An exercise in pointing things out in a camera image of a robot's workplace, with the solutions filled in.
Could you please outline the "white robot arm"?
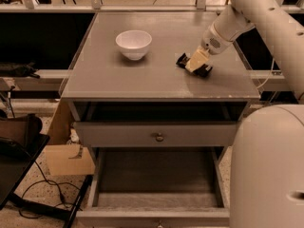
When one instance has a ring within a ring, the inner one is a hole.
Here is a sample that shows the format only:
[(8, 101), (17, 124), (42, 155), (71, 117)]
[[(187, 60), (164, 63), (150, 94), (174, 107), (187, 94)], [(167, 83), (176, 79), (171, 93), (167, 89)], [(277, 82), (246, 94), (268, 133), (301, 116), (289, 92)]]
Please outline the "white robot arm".
[[(187, 62), (189, 72), (256, 28), (297, 99), (304, 94), (303, 27), (283, 0), (230, 0)], [(261, 108), (240, 124), (232, 149), (230, 228), (304, 228), (304, 105)]]

